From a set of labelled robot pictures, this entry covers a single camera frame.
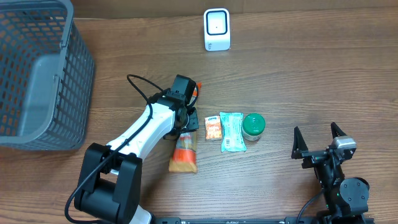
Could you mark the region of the green lid glass jar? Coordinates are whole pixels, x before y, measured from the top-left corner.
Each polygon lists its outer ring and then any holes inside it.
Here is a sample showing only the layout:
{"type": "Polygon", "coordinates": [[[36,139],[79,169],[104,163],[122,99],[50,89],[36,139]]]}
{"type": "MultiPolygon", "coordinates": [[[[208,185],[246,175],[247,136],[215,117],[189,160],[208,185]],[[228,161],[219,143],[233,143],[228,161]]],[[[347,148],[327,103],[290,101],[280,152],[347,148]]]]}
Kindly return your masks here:
{"type": "Polygon", "coordinates": [[[242,123],[243,138],[248,141],[257,141],[266,127],[266,121],[258,113],[248,114],[242,123]]]}

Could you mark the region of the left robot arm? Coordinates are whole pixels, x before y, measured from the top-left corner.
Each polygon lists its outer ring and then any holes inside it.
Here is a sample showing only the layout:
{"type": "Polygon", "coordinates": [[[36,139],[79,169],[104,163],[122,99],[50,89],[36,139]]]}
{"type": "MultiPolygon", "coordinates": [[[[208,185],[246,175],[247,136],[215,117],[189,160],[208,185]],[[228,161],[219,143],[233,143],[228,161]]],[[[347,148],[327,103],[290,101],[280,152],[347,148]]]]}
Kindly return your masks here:
{"type": "Polygon", "coordinates": [[[78,185],[65,205],[91,215],[92,223],[155,223],[140,205],[142,165],[154,146],[167,136],[198,129],[194,107],[199,88],[191,78],[177,75],[170,88],[145,97],[146,108],[122,135],[106,145],[91,144],[84,155],[78,185]]]}

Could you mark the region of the green wet wipes packet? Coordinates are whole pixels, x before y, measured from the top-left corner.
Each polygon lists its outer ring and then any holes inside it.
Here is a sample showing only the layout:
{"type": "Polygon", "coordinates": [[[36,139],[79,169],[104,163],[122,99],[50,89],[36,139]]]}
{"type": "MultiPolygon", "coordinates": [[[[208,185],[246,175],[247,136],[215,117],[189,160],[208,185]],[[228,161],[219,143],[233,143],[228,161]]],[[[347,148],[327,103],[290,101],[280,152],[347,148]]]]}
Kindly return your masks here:
{"type": "Polygon", "coordinates": [[[242,135],[242,113],[220,113],[223,129],[221,152],[245,152],[246,145],[242,135]]]}

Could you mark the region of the orange spaghetti packet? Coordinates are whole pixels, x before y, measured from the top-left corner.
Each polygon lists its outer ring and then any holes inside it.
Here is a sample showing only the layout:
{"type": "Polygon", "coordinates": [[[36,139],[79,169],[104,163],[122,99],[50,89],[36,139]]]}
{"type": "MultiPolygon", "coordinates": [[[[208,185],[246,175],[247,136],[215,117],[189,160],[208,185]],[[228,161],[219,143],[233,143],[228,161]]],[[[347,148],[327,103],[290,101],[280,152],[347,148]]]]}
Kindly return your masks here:
{"type": "Polygon", "coordinates": [[[169,172],[197,173],[197,132],[182,133],[169,161],[169,172]]]}

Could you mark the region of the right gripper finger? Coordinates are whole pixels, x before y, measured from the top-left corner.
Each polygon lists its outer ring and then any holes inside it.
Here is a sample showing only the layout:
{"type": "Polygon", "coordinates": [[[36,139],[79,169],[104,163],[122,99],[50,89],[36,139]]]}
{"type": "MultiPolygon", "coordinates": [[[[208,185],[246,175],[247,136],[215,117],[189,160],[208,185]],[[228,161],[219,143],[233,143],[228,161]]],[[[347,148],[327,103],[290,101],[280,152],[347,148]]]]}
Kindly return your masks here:
{"type": "Polygon", "coordinates": [[[335,122],[331,123],[331,133],[332,133],[333,138],[346,135],[346,133],[343,132],[335,122]]]}
{"type": "Polygon", "coordinates": [[[303,159],[308,154],[308,147],[303,139],[299,127],[294,128],[294,143],[292,148],[292,159],[303,159]]]}

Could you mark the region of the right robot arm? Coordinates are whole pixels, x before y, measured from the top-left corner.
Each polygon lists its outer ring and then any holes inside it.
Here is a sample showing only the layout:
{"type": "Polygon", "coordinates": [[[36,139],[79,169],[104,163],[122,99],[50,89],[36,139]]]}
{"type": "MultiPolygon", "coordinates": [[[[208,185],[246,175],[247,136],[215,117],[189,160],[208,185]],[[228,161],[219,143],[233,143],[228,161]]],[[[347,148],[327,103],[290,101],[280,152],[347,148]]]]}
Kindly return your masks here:
{"type": "Polygon", "coordinates": [[[321,191],[312,197],[299,211],[296,223],[305,223],[302,217],[307,207],[324,196],[326,210],[310,217],[310,223],[373,223],[366,219],[368,211],[369,183],[360,177],[347,179],[341,165],[350,160],[357,148],[356,141],[343,132],[336,123],[331,123],[333,140],[326,149],[309,151],[299,127],[294,128],[294,143],[291,158],[301,159],[302,168],[314,169],[321,191]]]}

